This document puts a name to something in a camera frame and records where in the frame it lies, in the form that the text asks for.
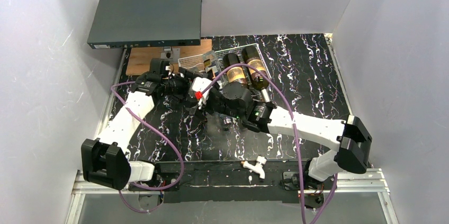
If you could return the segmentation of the square clear bottle gold label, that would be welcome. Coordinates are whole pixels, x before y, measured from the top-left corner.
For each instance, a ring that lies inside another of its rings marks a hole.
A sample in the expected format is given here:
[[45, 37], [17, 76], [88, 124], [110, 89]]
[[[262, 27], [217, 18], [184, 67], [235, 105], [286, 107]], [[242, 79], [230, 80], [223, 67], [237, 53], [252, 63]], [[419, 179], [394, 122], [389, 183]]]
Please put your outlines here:
[[222, 71], [220, 60], [215, 51], [211, 50], [202, 55], [204, 70], [208, 79], [215, 79]]

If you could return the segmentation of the dark green wine bottle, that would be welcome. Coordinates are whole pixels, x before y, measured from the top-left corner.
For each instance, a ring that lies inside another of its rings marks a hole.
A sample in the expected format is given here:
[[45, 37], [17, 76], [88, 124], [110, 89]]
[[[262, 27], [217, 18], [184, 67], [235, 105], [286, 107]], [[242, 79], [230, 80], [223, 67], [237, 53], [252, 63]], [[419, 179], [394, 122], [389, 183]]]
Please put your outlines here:
[[244, 62], [247, 65], [254, 67], [256, 69], [256, 70], [253, 70], [251, 68], [248, 68], [253, 88], [255, 90], [260, 91], [264, 102], [270, 102], [271, 98], [270, 98], [270, 96], [268, 94], [268, 90], [267, 90], [270, 84], [263, 77], [263, 75], [268, 77], [268, 74], [267, 74], [265, 65], [262, 62], [261, 57], [258, 53], [257, 48], [255, 46], [245, 47], [242, 50], [241, 55], [243, 57]]

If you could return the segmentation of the blue square glass bottle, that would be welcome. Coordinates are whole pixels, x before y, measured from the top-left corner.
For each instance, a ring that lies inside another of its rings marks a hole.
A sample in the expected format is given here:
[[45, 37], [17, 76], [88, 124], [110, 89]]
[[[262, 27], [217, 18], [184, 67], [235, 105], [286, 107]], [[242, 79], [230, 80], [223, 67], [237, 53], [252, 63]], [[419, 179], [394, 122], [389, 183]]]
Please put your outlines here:
[[230, 128], [233, 126], [233, 120], [232, 118], [228, 117], [228, 116], [221, 116], [220, 117], [220, 122], [222, 125], [222, 129], [224, 131], [229, 131]]

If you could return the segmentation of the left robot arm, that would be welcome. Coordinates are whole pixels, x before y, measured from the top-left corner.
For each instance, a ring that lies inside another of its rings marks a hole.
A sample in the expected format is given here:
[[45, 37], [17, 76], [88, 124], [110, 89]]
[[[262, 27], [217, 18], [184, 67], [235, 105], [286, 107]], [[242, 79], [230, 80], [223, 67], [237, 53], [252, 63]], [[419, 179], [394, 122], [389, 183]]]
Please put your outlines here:
[[188, 92], [188, 79], [173, 74], [170, 61], [161, 58], [152, 59], [149, 70], [128, 84], [126, 98], [116, 92], [116, 85], [112, 86], [122, 108], [96, 139], [86, 139], [81, 146], [84, 180], [116, 190], [152, 180], [155, 164], [130, 161], [129, 142], [141, 125], [147, 125], [144, 119], [159, 98], [184, 97]]

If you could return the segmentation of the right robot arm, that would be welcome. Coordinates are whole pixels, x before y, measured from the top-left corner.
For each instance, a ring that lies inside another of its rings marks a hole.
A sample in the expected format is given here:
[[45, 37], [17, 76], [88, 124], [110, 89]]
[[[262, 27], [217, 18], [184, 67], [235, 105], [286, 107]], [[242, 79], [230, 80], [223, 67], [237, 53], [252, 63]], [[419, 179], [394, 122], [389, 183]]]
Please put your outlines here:
[[208, 79], [196, 78], [190, 87], [190, 95], [201, 109], [239, 119], [243, 127], [253, 132], [297, 135], [326, 146], [326, 153], [307, 162], [304, 174], [308, 179], [323, 182], [341, 171], [366, 173], [372, 136], [359, 117], [328, 120], [290, 113], [273, 102], [253, 99], [249, 89], [238, 82], [228, 83], [221, 91], [210, 87], [210, 83]]

